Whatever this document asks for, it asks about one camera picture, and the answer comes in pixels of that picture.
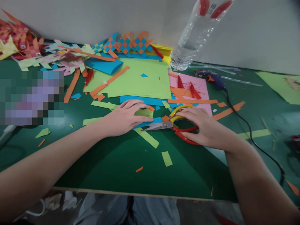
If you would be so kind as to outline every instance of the pixelated blur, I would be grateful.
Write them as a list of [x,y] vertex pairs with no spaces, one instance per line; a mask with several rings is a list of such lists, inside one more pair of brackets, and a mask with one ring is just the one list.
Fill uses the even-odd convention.
[[3,77],[0,125],[55,125],[63,120],[63,71],[21,71]]

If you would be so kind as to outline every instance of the black cable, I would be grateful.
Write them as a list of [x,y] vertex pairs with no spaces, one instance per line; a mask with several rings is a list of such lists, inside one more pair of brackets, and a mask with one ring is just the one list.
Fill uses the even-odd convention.
[[262,149],[255,143],[255,141],[254,141],[253,138],[252,138],[252,129],[251,129],[250,124],[247,122],[247,120],[245,120],[243,117],[241,117],[241,116],[238,114],[238,112],[234,109],[234,107],[232,106],[232,104],[231,104],[231,102],[230,102],[230,100],[229,100],[229,94],[228,94],[228,91],[227,91],[226,88],[224,89],[224,91],[226,92],[226,95],[227,95],[227,103],[228,103],[228,105],[230,106],[230,108],[235,112],[235,114],[236,114],[238,117],[240,117],[240,118],[248,125],[248,127],[249,127],[249,132],[250,132],[250,140],[252,141],[252,143],[253,143],[259,150],[261,150],[261,151],[262,151],[263,153],[265,153],[268,157],[270,157],[270,159],[273,160],[273,161],[276,163],[276,165],[279,167],[280,172],[281,172],[281,178],[280,178],[279,184],[282,186],[282,185],[283,185],[283,181],[284,181],[284,177],[285,177],[285,172],[284,172],[284,170],[282,169],[282,167],[280,166],[280,164],[279,164],[272,156],[270,156],[268,153],[266,153],[264,150],[262,150]]

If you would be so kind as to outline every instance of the glue gun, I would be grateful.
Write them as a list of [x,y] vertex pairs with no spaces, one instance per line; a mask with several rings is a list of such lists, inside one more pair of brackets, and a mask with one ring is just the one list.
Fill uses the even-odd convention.
[[195,70],[197,77],[208,78],[218,91],[225,90],[225,84],[221,81],[221,76],[210,70]]

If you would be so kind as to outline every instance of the gray pants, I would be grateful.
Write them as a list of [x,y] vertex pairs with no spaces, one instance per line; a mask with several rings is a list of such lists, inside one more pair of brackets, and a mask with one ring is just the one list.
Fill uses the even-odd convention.
[[179,225],[176,199],[134,197],[133,215],[128,215],[128,196],[88,193],[73,225]]

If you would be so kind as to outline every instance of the green table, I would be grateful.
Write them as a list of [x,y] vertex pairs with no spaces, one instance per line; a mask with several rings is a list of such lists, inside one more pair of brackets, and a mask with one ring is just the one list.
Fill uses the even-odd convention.
[[[0,68],[2,74],[21,76],[17,63],[11,59],[0,61]],[[39,69],[39,67],[31,67],[29,70]],[[194,75],[192,69],[183,73]],[[300,154],[290,142],[290,135],[300,134],[300,105],[290,105],[285,102],[255,74],[254,70],[242,69],[238,74],[237,79],[263,84],[263,87],[224,80],[232,104],[246,102],[239,113],[248,120],[253,130],[265,129],[261,115],[264,117],[269,128],[277,136],[275,150],[273,150],[273,140],[275,140],[273,136],[259,137],[255,141],[279,161],[286,172],[287,180],[300,187]],[[65,84],[69,85],[72,78],[73,75],[65,77]],[[68,104],[65,104],[64,122],[55,126],[20,128],[5,142],[0,149],[0,171],[38,151],[38,145],[43,138],[47,139],[43,146],[49,145],[80,129],[84,119],[105,116],[110,112],[106,108],[91,106],[93,99],[90,95],[82,93],[83,86],[84,78],[81,76],[73,93],[81,93],[82,97],[76,101],[71,99]],[[224,92],[216,91],[210,84],[207,86],[210,99],[226,102]],[[119,104],[118,97],[105,98],[103,101]],[[220,113],[228,107],[219,108],[213,104],[212,109],[215,108],[218,110],[216,113]],[[169,110],[163,107],[154,112],[154,117],[164,115],[169,115]],[[234,114],[220,119],[219,122],[236,133],[248,132],[244,122]],[[46,127],[50,128],[51,134],[35,139],[40,130]],[[101,140],[68,169],[55,184],[55,188],[98,193],[114,192],[237,201],[228,167],[204,147],[185,143],[171,130],[153,131],[151,135],[160,143],[157,149],[135,131]],[[165,167],[161,155],[163,151],[169,151],[172,166]],[[258,152],[275,178],[279,180],[280,171],[276,164],[263,153]],[[135,170],[142,166],[144,169],[136,173]],[[294,203],[300,206],[300,198],[293,194],[286,183],[283,188]]]

